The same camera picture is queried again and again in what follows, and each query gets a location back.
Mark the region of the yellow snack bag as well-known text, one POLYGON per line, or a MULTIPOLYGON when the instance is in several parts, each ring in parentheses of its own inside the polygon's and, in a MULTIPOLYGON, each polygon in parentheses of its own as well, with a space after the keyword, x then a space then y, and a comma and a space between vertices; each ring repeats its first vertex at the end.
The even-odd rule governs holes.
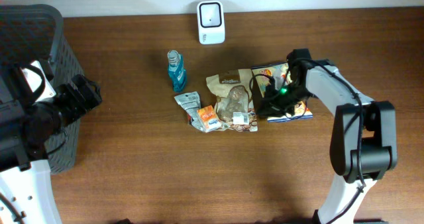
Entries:
MULTIPOLYGON (((264 66, 254 66, 251 68, 252 73, 258 84, 262 98, 265 98, 268 86, 273 84, 274 88, 281 88, 283 85, 287 86, 292 82, 290 78, 286 78, 290 75, 288 72, 288 63, 280 62, 275 64, 268 64, 264 66)), ((307 107, 307 103, 299 101, 292 107, 285 109, 277 108, 277 105, 269 109, 270 114, 260 114, 260 110, 257 110, 257 115, 265 117, 269 123, 284 123, 297 119, 312 119, 313 114, 307 107)))

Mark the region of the orange white small box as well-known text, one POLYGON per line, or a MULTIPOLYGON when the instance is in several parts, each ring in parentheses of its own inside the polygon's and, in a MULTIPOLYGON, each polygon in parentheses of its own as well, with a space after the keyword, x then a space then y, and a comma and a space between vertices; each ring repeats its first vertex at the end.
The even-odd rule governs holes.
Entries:
POLYGON ((215 131, 222 127, 222 122, 218 118, 212 105, 198 109, 197 116, 201 121, 205 133, 215 131))

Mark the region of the silver triangular snack packet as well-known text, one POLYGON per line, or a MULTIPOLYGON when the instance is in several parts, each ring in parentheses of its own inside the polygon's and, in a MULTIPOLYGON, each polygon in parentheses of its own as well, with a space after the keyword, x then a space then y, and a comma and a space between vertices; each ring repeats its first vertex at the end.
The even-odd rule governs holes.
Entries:
POLYGON ((201 109, 200 96, 198 92, 189 92, 174 97, 177 104, 187 113, 189 124, 201 132, 205 132, 205 127, 199 119, 197 111, 201 109))

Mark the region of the teal mouthwash bottle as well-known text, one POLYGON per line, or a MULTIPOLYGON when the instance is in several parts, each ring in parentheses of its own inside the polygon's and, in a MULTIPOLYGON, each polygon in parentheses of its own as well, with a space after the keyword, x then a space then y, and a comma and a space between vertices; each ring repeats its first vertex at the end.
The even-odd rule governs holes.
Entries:
POLYGON ((168 75, 172 80, 175 92, 182 92, 186 86, 187 74, 184 68, 183 56, 176 50, 171 50, 168 56, 168 75))

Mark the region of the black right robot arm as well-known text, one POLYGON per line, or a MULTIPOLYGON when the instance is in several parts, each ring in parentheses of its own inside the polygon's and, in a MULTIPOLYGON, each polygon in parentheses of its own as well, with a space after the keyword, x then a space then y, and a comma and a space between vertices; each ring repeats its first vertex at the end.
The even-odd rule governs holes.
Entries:
POLYGON ((311 97, 333 114, 329 156, 335 172, 329 194, 312 223, 354 223, 370 189, 398 163, 396 110, 389 101, 375 101, 348 82, 328 59, 314 60, 306 48, 286 58, 290 82, 270 78, 259 117, 294 114, 294 105, 311 97))

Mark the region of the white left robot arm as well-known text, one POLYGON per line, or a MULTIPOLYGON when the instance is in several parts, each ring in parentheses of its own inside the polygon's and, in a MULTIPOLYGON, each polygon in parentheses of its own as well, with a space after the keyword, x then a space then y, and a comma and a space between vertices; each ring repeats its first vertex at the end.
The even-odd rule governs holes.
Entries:
POLYGON ((101 102, 82 74, 52 87, 46 60, 1 67, 1 222, 61 223, 49 159, 68 143, 67 128, 101 102))

